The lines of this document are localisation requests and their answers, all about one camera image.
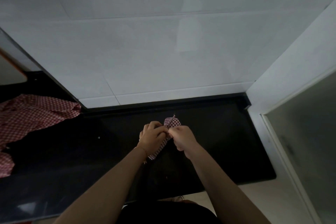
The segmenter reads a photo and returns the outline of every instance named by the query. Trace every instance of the red object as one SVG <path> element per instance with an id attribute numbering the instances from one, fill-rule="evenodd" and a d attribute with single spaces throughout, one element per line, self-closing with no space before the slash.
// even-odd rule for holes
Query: red object
<path id="1" fill-rule="evenodd" d="M 21 94 L 0 104 L 0 178 L 11 175 L 14 162 L 1 152 L 29 132 L 78 116 L 81 106 L 58 98 Z"/>
<path id="2" fill-rule="evenodd" d="M 164 121 L 163 125 L 166 126 L 169 129 L 169 128 L 173 128 L 173 127 L 176 127 L 176 126 L 181 126 L 181 122 L 177 118 L 175 118 L 175 115 L 174 115 L 171 118 L 165 118 L 165 121 Z M 166 146 L 167 142 L 170 139 L 171 138 L 169 136 L 166 137 L 166 139 L 160 145 L 160 148 L 153 155 L 150 155 L 148 158 L 151 159 L 151 160 L 154 160 L 156 158 L 156 156 L 160 153 L 160 151 L 162 151 L 163 147 Z"/>

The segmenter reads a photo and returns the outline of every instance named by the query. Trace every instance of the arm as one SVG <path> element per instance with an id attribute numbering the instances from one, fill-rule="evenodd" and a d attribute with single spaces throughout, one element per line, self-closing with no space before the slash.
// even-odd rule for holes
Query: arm
<path id="1" fill-rule="evenodd" d="M 204 185 L 217 217 L 222 223 L 270 224 L 262 212 L 225 174 L 216 161 L 200 146 L 190 128 L 179 126 L 169 129 L 178 150 L 184 150 Z"/>
<path id="2" fill-rule="evenodd" d="M 167 132 L 158 121 L 146 124 L 138 146 L 74 201 L 54 224 L 115 223 L 135 174 L 146 157 L 157 151 Z"/>

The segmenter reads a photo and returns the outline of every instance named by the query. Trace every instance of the frosted glass panel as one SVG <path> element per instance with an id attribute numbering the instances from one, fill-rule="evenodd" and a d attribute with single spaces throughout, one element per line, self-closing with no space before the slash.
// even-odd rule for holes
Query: frosted glass panel
<path id="1" fill-rule="evenodd" d="M 270 120 L 323 223 L 336 223 L 336 73 L 271 111 Z"/>

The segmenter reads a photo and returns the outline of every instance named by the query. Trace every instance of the red checkered cloth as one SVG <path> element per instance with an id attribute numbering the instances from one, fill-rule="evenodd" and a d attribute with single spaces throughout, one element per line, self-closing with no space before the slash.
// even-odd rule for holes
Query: red checkered cloth
<path id="1" fill-rule="evenodd" d="M 177 118 L 175 118 L 175 115 L 174 115 L 171 118 L 166 118 L 163 125 L 166 126 L 168 129 L 170 129 L 170 128 L 173 128 L 173 127 L 181 126 L 181 122 Z M 160 145 L 160 148 L 153 155 L 150 155 L 149 159 L 154 160 L 156 158 L 156 156 L 160 153 L 160 151 L 162 151 L 163 147 L 166 146 L 167 142 L 170 139 L 171 139 L 171 137 L 167 136 L 166 139 Z"/>
<path id="2" fill-rule="evenodd" d="M 0 104 L 0 178 L 11 175 L 14 162 L 1 152 L 29 132 L 47 128 L 81 113 L 81 106 L 58 98 L 21 94 Z"/>

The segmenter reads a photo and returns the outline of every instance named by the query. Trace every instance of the person's left hand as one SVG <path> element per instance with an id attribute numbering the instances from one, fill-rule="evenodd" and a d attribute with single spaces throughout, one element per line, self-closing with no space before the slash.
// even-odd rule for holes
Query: person's left hand
<path id="1" fill-rule="evenodd" d="M 158 121 L 152 121 L 143 127 L 137 147 L 145 150 L 147 157 L 154 154 L 165 140 L 168 129 Z"/>

